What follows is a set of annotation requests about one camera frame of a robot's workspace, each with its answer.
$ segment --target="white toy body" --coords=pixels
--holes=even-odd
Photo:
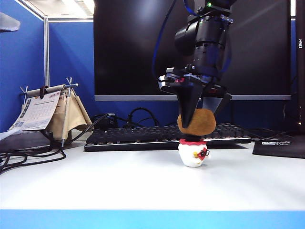
[[[184,165],[188,167],[199,167],[208,153],[206,142],[186,142],[180,140],[178,146],[179,155]]]

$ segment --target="mouse pad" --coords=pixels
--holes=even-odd
[[[254,155],[305,158],[305,135],[285,138],[285,140],[257,141]]]

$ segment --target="blue cable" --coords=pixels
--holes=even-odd
[[[173,0],[171,7],[170,7],[170,9],[168,10],[168,12],[167,12],[167,14],[166,14],[166,17],[165,17],[165,19],[164,19],[164,21],[163,21],[162,27],[161,27],[161,29],[160,29],[160,31],[159,31],[159,35],[158,35],[158,39],[157,39],[156,45],[155,45],[154,50],[153,50],[153,57],[152,57],[152,73],[153,73],[153,76],[154,76],[155,78],[157,78],[157,76],[156,76],[156,72],[155,72],[154,67],[155,67],[155,64],[156,64],[156,57],[157,57],[158,48],[159,48],[159,45],[160,45],[160,41],[161,41],[161,38],[162,38],[162,34],[163,34],[163,31],[164,31],[165,25],[166,25],[167,20],[168,20],[168,18],[169,18],[169,16],[170,16],[171,12],[172,12],[172,10],[173,10],[173,7],[175,6],[176,1],[177,1],[177,0]]]
[[[185,6],[186,10],[187,10],[190,14],[192,14],[192,15],[194,15],[194,16],[196,16],[196,17],[200,17],[200,16],[201,16],[201,15],[195,13],[194,11],[192,11],[192,9],[189,7],[189,3],[188,3],[187,0],[183,0],[183,3],[184,3],[184,6]]]

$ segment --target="beige fabric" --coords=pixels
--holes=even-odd
[[[55,140],[67,139],[68,132],[74,128],[85,129],[92,122],[78,96],[71,90],[62,90],[54,115],[47,126]]]

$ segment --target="ceiling light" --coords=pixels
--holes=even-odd
[[[88,10],[90,10],[90,12],[92,14],[94,14],[94,1],[93,0],[83,0],[83,2],[87,6]]]
[[[78,3],[76,3],[75,0],[62,0],[63,3],[66,4],[68,8],[70,8],[73,13],[75,13],[77,16],[81,18],[87,18],[86,12],[79,6]]]

